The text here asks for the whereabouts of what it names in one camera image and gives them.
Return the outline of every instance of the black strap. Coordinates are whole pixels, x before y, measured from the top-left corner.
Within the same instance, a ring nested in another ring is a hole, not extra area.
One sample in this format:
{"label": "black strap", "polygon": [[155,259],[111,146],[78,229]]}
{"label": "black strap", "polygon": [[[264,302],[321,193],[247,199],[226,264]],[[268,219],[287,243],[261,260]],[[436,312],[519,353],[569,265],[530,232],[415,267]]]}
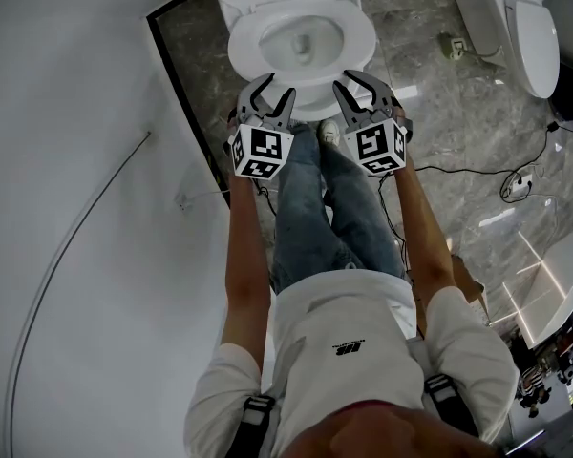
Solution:
{"label": "black strap", "polygon": [[424,384],[425,391],[433,399],[439,417],[449,424],[476,438],[479,437],[478,428],[471,412],[458,394],[454,381],[447,375],[437,375]]}
{"label": "black strap", "polygon": [[269,428],[269,415],[276,401],[260,395],[244,403],[244,415],[226,458],[257,457]]}

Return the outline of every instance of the fiducial marker cube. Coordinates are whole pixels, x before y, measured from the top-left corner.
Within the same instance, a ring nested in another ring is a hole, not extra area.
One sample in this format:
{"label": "fiducial marker cube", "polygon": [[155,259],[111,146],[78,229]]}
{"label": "fiducial marker cube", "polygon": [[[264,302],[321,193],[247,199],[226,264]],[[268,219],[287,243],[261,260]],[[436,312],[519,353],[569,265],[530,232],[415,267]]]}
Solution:
{"label": "fiducial marker cube", "polygon": [[405,168],[406,129],[391,118],[345,135],[352,158],[370,175]]}
{"label": "fiducial marker cube", "polygon": [[271,180],[287,163],[293,135],[242,124],[231,139],[236,175]]}

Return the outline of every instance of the shirt logo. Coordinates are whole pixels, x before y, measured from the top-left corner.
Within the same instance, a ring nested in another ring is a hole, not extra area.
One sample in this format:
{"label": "shirt logo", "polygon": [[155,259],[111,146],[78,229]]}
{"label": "shirt logo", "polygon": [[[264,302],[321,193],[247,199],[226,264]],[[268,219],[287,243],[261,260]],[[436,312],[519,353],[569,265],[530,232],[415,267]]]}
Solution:
{"label": "shirt logo", "polygon": [[333,346],[333,348],[336,349],[335,354],[337,356],[344,356],[349,353],[356,353],[364,342],[365,340],[351,341],[349,343],[337,344]]}

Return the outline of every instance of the leg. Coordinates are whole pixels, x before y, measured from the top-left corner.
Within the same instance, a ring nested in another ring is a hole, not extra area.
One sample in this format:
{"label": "leg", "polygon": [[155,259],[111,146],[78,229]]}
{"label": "leg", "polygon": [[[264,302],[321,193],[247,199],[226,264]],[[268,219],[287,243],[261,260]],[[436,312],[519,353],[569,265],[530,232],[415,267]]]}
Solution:
{"label": "leg", "polygon": [[321,158],[335,234],[368,270],[403,278],[398,246],[363,170],[329,144],[321,145]]}
{"label": "leg", "polygon": [[297,281],[350,262],[362,266],[329,225],[321,197],[320,151],[307,124],[295,127],[288,161],[279,174],[276,247],[272,280],[276,293]]}

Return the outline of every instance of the blue jeans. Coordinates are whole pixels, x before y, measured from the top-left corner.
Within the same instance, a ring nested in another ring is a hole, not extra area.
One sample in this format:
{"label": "blue jeans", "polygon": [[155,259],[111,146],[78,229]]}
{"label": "blue jeans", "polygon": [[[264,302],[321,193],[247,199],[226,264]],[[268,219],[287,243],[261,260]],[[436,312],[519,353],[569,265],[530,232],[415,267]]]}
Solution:
{"label": "blue jeans", "polygon": [[[319,145],[307,124],[292,132],[288,161],[279,174],[275,292],[318,273],[348,268],[403,278],[395,238],[363,170],[334,146]],[[332,200],[331,224],[321,174]]]}

